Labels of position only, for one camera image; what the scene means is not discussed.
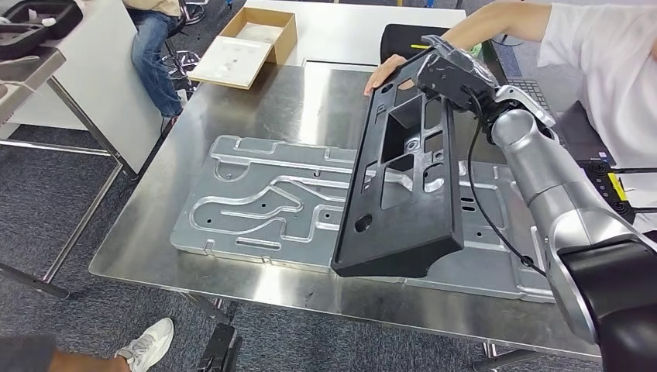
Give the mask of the person's hand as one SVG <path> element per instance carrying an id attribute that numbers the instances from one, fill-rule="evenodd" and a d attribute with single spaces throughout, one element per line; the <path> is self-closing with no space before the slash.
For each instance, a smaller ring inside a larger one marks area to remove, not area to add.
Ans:
<path id="1" fill-rule="evenodd" d="M 393 54 L 391 57 L 387 58 L 370 75 L 370 78 L 364 88 L 363 94 L 365 96 L 370 96 L 374 88 L 380 87 L 398 67 L 406 62 L 407 59 L 398 54 Z"/>

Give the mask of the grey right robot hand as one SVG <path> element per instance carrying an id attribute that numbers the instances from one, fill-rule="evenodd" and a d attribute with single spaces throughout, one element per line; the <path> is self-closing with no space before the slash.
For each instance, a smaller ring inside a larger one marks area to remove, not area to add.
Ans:
<path id="1" fill-rule="evenodd" d="M 490 85 L 494 87 L 499 85 L 497 79 L 494 77 L 488 67 L 465 50 L 450 46 L 450 51 L 447 58 L 450 62 L 454 63 L 465 72 L 482 78 Z"/>

